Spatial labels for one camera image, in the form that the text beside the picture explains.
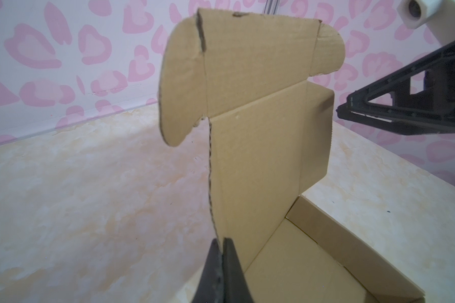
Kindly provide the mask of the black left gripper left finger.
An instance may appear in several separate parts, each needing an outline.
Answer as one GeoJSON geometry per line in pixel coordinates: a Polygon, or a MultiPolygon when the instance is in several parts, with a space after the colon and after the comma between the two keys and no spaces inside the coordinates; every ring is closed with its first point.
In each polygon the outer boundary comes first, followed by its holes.
{"type": "Polygon", "coordinates": [[[217,239],[213,239],[206,258],[197,290],[191,303],[224,302],[224,274],[222,252],[217,239]]]}

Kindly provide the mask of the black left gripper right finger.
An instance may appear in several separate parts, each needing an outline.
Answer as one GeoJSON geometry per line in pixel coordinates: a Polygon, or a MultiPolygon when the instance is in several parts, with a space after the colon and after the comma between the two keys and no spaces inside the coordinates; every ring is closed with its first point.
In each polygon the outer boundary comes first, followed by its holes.
{"type": "Polygon", "coordinates": [[[225,238],[222,253],[224,303],[254,303],[249,291],[234,241],[225,238]]]}

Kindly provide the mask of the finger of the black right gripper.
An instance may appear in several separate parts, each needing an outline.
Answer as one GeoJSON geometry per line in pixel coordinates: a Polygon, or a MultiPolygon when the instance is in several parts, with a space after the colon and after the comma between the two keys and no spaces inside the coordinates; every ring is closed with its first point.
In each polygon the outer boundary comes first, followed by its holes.
{"type": "Polygon", "coordinates": [[[403,136],[455,133],[455,41],[351,94],[340,119],[403,136]]]}

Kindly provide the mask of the brown cardboard paper box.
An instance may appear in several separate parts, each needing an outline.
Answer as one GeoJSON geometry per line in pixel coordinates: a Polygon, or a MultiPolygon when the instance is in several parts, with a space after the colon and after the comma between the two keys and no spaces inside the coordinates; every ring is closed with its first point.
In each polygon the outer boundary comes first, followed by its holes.
{"type": "Polygon", "coordinates": [[[423,302],[424,292],[303,193],[327,174],[345,43],[318,19],[199,8],[175,26],[159,81],[161,135],[209,123],[209,206],[254,302],[423,302]]]}

